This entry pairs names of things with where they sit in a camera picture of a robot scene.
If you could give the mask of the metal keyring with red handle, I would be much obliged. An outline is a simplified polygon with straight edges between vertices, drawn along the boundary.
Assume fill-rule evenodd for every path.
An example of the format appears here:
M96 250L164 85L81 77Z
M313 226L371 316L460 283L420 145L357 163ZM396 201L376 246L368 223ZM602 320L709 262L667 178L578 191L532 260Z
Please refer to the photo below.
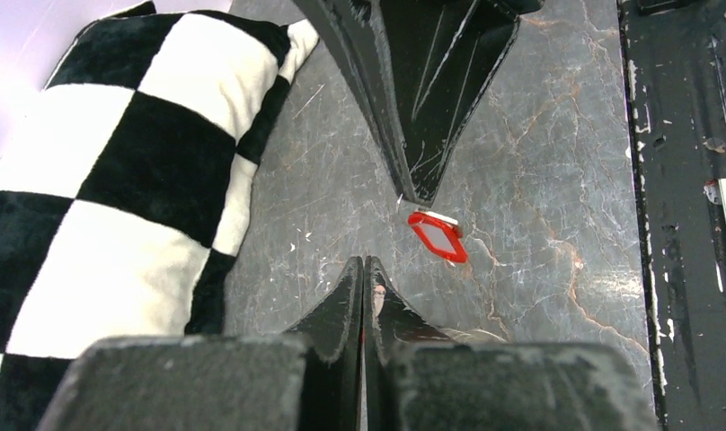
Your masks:
M461 344L484 344L484 343L506 343L507 340L487 330L456 330L451 328L438 328L436 330L402 330L400 334L396 331L392 335L381 335L381 345L389 346L395 341L420 341L420 340L449 340Z

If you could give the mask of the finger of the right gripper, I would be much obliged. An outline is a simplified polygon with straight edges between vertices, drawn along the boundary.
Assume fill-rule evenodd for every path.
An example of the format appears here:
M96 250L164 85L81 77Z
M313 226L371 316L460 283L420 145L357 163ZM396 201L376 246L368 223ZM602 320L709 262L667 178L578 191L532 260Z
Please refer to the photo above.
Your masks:
M456 142L541 1L381 1L403 197L432 206Z
M398 195L416 199L396 108L394 71L377 1L296 1L332 54L385 158Z

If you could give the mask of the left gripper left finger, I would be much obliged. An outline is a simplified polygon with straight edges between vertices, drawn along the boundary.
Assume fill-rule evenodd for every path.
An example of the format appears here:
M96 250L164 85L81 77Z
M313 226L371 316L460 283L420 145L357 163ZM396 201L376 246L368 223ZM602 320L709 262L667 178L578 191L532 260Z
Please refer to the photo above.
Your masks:
M330 292L287 332L310 345L299 412L300 430L358 430L363 260L347 260Z

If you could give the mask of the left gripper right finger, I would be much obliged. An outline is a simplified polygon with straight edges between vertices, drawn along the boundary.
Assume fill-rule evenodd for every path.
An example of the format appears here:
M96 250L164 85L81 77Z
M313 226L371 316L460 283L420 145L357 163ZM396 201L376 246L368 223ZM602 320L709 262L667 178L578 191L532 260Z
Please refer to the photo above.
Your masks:
M365 259L362 307L367 428L395 430L393 385L386 371L395 348L401 344L453 339L426 322L396 292L377 257Z

